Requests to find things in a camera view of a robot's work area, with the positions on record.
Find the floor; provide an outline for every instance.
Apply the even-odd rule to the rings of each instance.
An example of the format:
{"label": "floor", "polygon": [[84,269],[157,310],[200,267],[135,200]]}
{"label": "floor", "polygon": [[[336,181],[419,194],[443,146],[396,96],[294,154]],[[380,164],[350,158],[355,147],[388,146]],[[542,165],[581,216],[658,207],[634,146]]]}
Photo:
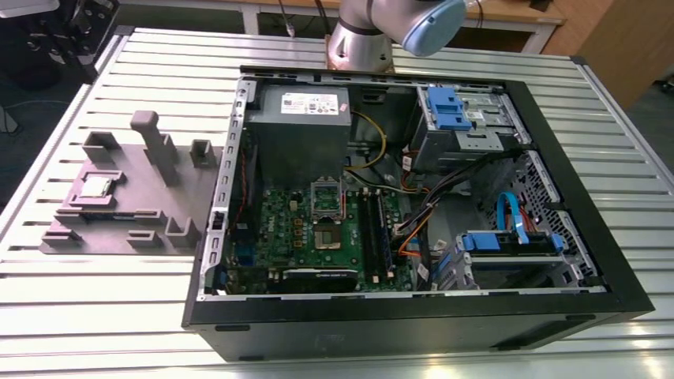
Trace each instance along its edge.
{"label": "floor", "polygon": [[627,110],[631,122],[642,132],[649,145],[674,171],[674,92],[662,93],[653,85],[639,101]]}
{"label": "floor", "polygon": [[[201,24],[209,25],[207,30],[219,32],[242,32],[242,23],[222,23],[218,15],[185,14],[187,10],[172,12],[152,12],[137,7],[125,9],[120,13],[120,24],[136,24],[148,27],[167,27],[195,30],[193,17],[200,17]],[[316,17],[296,16],[292,20],[298,36],[322,38],[322,22]],[[260,29],[263,34],[286,35],[286,28],[280,16],[262,15]],[[15,189],[25,175],[28,168],[57,124],[67,102],[77,91],[77,82],[63,73],[63,79],[52,88],[28,92],[21,90],[0,72],[0,105],[4,107],[23,103],[8,110],[23,127],[23,131],[13,137],[0,133],[0,211],[7,204]],[[674,93],[665,94],[658,86],[653,86],[637,104],[627,112],[637,128],[651,144],[670,170],[674,171]]]}

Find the aluminum table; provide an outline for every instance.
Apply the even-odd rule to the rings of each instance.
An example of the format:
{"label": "aluminum table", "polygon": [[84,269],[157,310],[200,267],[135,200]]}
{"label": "aluminum table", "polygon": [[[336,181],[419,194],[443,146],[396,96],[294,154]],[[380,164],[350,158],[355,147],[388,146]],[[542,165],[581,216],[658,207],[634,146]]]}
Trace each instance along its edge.
{"label": "aluminum table", "polygon": [[183,331],[189,257],[44,255],[91,131],[141,143],[135,110],[175,144],[224,145],[240,65],[324,67],[323,41],[140,29],[115,36],[0,216],[0,375],[97,377],[667,377],[674,370],[674,181],[587,67],[566,57],[446,50],[399,73],[524,81],[657,311],[516,354],[227,364]]}

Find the wire bundle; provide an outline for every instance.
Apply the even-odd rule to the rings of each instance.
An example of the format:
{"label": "wire bundle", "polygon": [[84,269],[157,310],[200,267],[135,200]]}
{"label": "wire bundle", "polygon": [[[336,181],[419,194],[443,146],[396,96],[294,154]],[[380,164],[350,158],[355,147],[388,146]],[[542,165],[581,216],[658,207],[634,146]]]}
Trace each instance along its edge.
{"label": "wire bundle", "polygon": [[410,218],[398,226],[398,230],[408,228],[414,223],[416,223],[416,227],[411,234],[408,235],[404,243],[400,245],[398,249],[398,253],[400,255],[406,255],[407,252],[404,249],[407,247],[407,243],[412,240],[415,234],[422,229],[423,225],[427,223],[431,218],[432,209],[435,208],[442,195],[450,191],[455,185],[464,182],[488,163],[495,162],[500,159],[514,158],[519,156],[523,152],[522,148],[514,148],[506,152],[490,153],[476,159],[471,164],[460,168],[448,174],[444,178],[440,179],[435,187],[432,187],[431,191],[426,195],[422,207],[410,215]]}

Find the black cable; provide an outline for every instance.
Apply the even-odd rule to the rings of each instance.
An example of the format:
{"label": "black cable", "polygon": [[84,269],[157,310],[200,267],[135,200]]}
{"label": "black cable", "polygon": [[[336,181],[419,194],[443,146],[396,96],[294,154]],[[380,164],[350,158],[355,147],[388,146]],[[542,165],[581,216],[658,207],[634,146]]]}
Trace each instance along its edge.
{"label": "black cable", "polygon": [[484,9],[482,8],[480,0],[476,0],[476,6],[480,9],[479,16],[476,17],[476,28],[482,29],[482,24],[484,23]]}
{"label": "black cable", "polygon": [[283,1],[282,0],[278,0],[278,5],[282,7],[283,21],[286,21],[286,24],[287,24],[286,7],[283,6]]}
{"label": "black cable", "polygon": [[404,229],[410,227],[415,222],[419,222],[430,212],[439,202],[442,195],[454,188],[455,185],[464,182],[474,174],[478,172],[487,164],[495,162],[500,159],[514,158],[524,152],[523,148],[514,148],[504,152],[495,152],[484,154],[479,159],[472,161],[467,166],[454,171],[444,178],[440,179],[438,184],[432,187],[431,192],[424,197],[422,202],[422,208],[412,213],[410,219],[404,221],[398,229]]}
{"label": "black cable", "polygon": [[330,34],[330,23],[327,22],[326,8],[323,8],[322,0],[316,0],[318,14],[323,19],[323,27],[326,29],[326,34]]}

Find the wooden desk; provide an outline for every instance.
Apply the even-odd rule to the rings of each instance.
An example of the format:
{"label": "wooden desk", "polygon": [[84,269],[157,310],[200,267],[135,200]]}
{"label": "wooden desk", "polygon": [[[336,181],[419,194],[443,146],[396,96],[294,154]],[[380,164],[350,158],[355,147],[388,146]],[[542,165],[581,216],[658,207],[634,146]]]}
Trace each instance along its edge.
{"label": "wooden desk", "polygon": [[[247,34],[258,35],[258,14],[280,13],[278,0],[120,0],[123,4],[143,6],[176,6],[201,9],[227,9],[242,12],[243,26]],[[340,0],[322,0],[328,17],[338,17]],[[316,3],[314,0],[283,0],[287,14],[316,16]],[[522,49],[523,53],[538,54],[546,46],[547,40],[558,25],[566,21],[562,13],[550,5],[546,12],[539,12],[528,7],[523,0],[482,0],[484,29],[528,32],[531,36]],[[464,28],[475,28],[479,18],[479,8],[474,6],[463,22]]]}

